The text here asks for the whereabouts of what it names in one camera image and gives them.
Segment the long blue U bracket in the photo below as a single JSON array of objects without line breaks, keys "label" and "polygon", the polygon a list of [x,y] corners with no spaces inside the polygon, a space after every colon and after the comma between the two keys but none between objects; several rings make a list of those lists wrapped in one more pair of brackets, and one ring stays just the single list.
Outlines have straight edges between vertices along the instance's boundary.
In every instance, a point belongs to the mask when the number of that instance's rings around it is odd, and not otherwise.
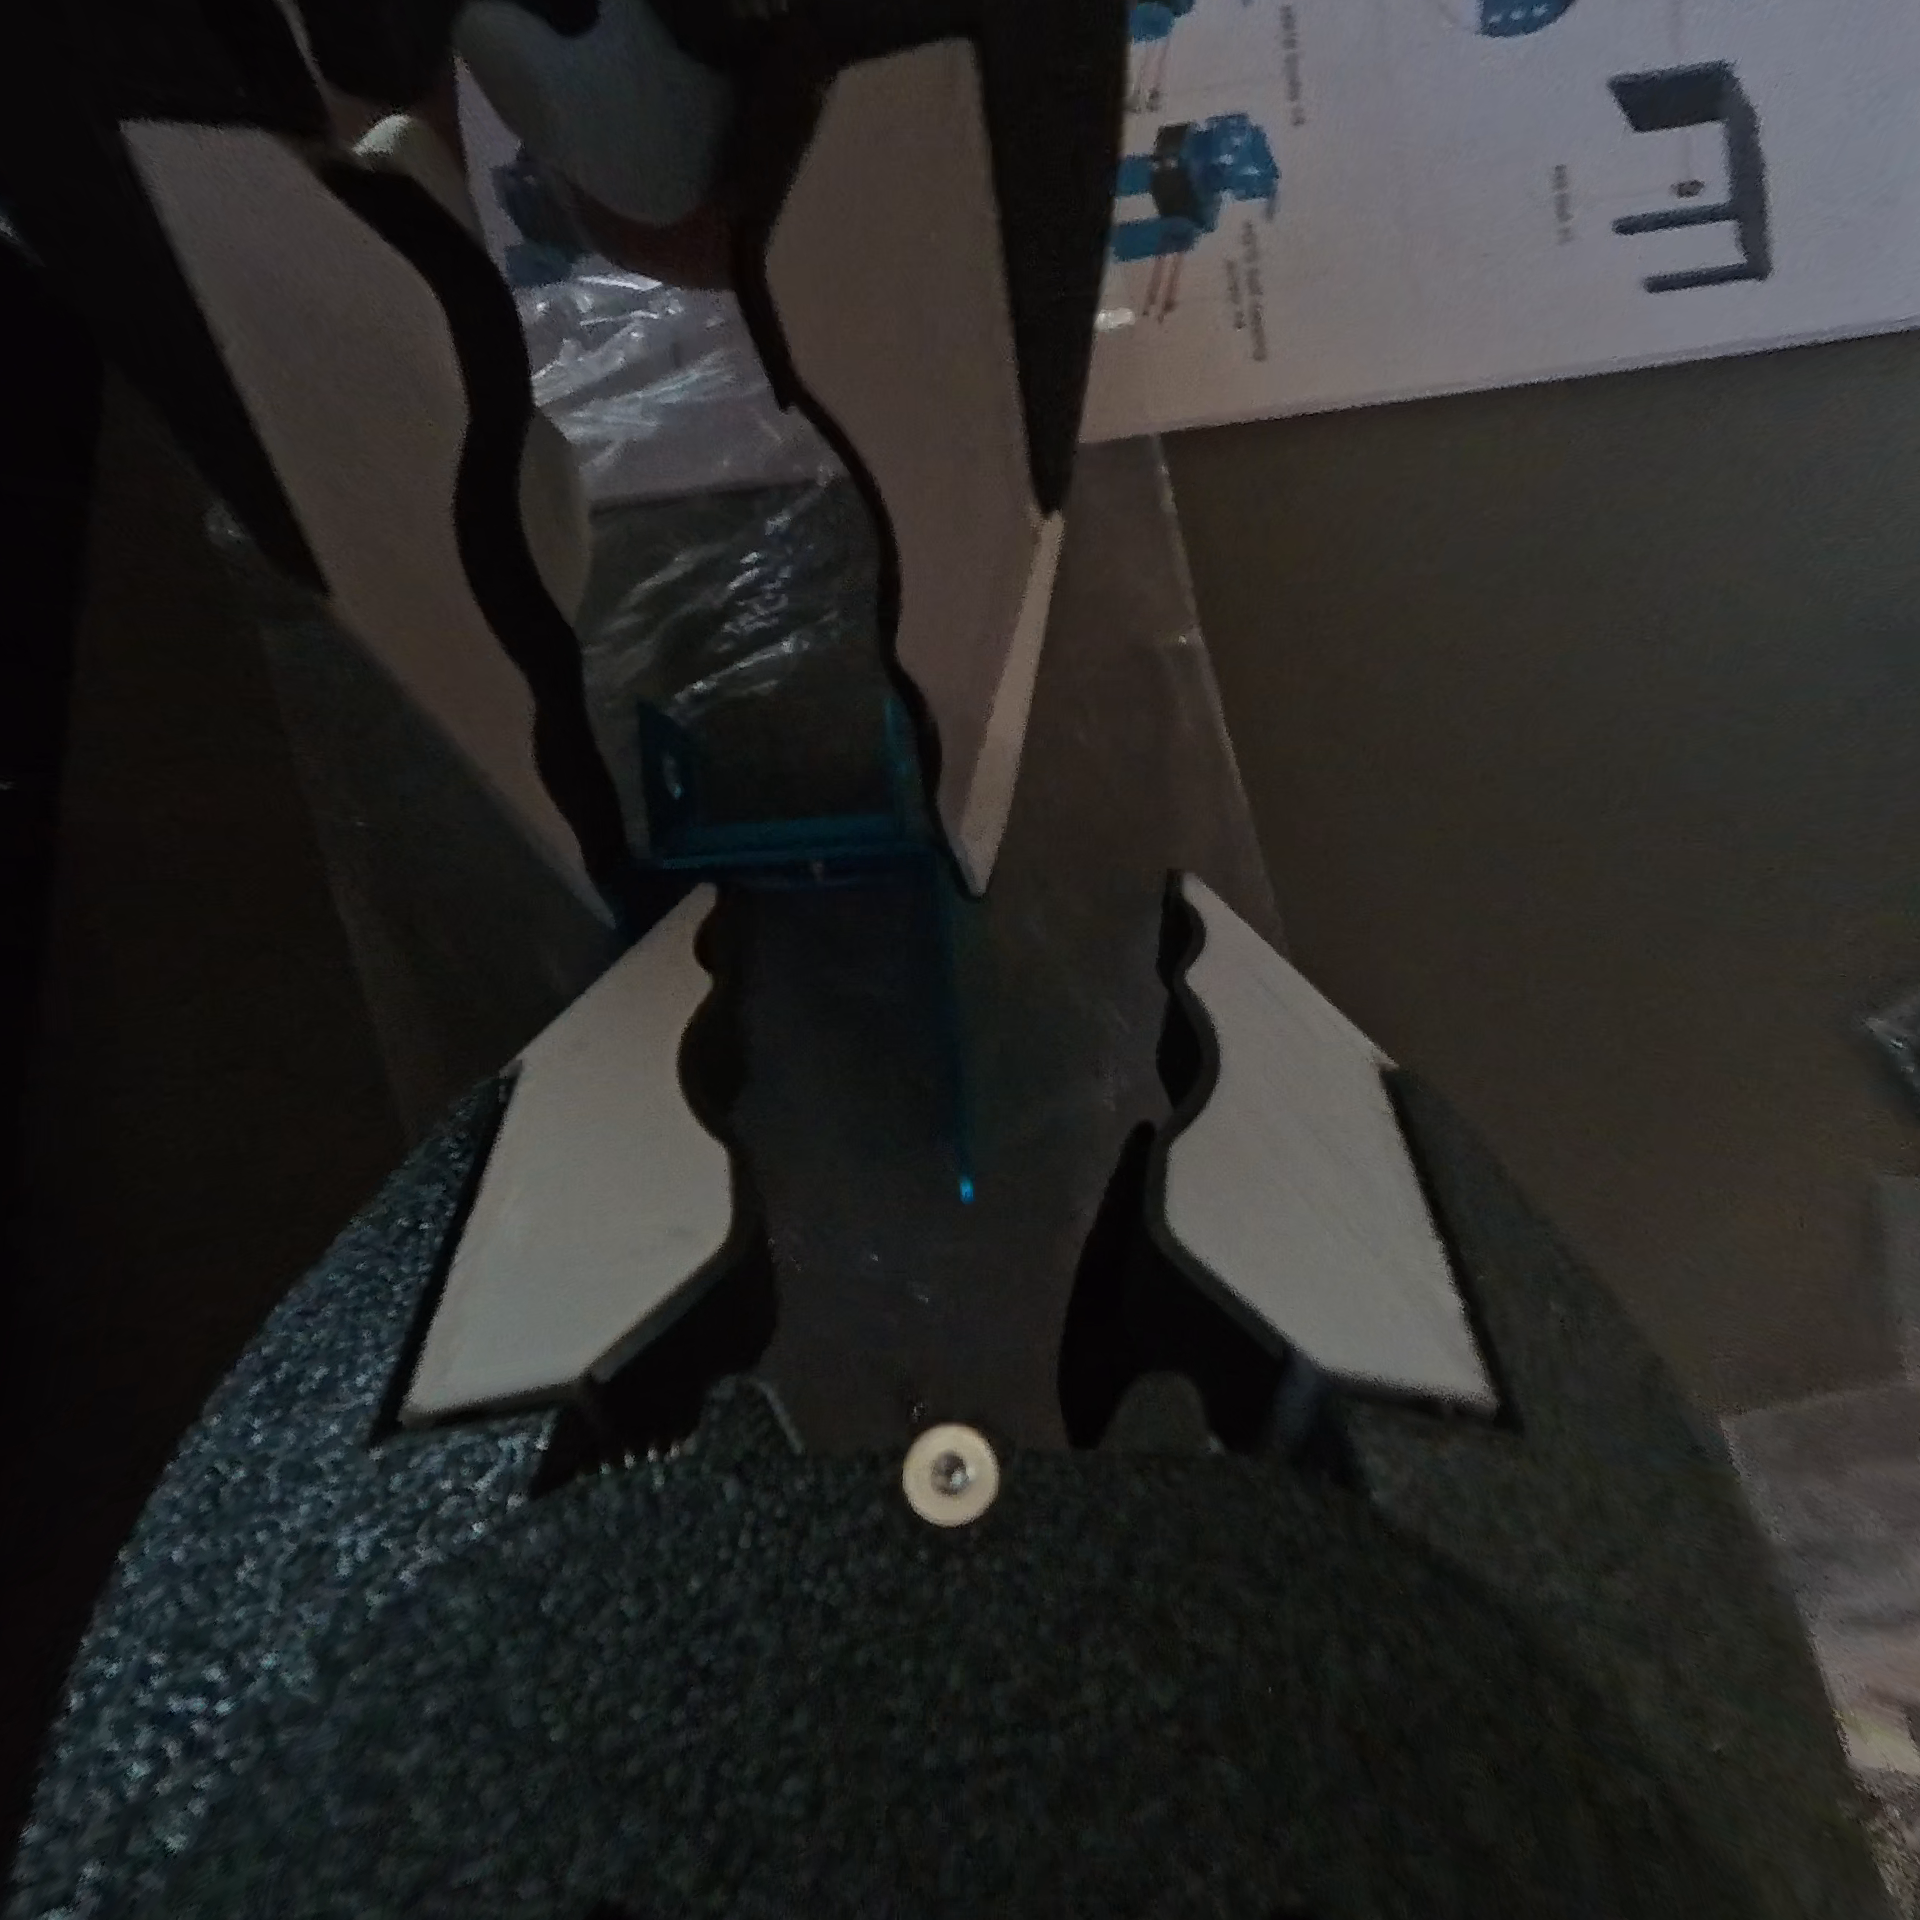
[{"label": "long blue U bracket", "polygon": [[947,857],[911,828],[876,811],[810,816],[795,824],[745,824],[668,835],[636,856],[657,888],[671,881],[718,881],[738,892],[828,897],[892,889],[920,900],[935,976],[932,1032],[944,1061],[954,1179],[966,1208],[976,1202],[974,1098],[956,963],[956,883]]}]

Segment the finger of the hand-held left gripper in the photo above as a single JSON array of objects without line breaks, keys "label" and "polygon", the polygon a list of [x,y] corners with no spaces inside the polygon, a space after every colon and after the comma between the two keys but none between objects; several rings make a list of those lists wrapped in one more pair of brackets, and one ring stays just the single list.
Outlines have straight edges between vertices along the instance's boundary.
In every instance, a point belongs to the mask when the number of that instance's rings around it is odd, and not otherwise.
[{"label": "finger of the hand-held left gripper", "polygon": [[123,139],[328,621],[543,876],[618,926],[630,838],[576,632],[585,493],[479,232],[393,157],[159,117]]},{"label": "finger of the hand-held left gripper", "polygon": [[974,45],[828,88],[764,244],[780,342],[876,493],[931,802],[984,897],[1014,816],[1065,517],[1041,508]]}]

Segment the person's dark clothing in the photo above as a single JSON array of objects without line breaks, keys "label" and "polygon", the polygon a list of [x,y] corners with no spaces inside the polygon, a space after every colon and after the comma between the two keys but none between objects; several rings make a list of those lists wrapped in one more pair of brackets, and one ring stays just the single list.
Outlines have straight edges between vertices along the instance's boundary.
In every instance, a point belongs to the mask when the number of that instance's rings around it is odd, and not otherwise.
[{"label": "person's dark clothing", "polygon": [[202,481],[4,237],[4,1488],[121,1474],[209,1368],[250,1158],[259,660]]}]

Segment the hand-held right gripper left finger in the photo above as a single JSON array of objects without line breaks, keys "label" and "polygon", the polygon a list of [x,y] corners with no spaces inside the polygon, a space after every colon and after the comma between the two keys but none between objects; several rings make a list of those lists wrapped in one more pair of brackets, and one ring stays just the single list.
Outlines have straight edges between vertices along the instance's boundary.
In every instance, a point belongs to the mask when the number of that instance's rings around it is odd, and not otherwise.
[{"label": "hand-held right gripper left finger", "polygon": [[690,1440],[778,1323],[729,1137],[727,900],[694,884],[506,1070],[396,1417],[562,1411],[608,1454]]}]

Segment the assembly instruction booklet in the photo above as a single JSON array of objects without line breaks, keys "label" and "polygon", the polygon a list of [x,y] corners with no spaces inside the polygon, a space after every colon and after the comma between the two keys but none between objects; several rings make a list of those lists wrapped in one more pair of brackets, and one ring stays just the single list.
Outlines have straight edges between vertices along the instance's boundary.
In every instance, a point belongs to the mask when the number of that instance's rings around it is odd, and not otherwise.
[{"label": "assembly instruction booklet", "polygon": [[[665,250],[718,85],[630,4],[452,49],[582,208]],[[1119,4],[1073,446],[1915,328],[1915,4]]]}]

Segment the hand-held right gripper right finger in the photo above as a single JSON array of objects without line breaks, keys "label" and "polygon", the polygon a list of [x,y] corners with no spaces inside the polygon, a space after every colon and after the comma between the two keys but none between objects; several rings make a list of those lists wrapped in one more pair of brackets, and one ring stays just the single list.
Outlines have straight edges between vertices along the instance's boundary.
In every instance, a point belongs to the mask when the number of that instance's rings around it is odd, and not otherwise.
[{"label": "hand-held right gripper right finger", "polygon": [[1204,1446],[1338,1457],[1358,1403],[1504,1417],[1400,1070],[1191,870],[1169,876],[1169,1110],[1122,1145],[1067,1306],[1067,1443],[1182,1382]]}]

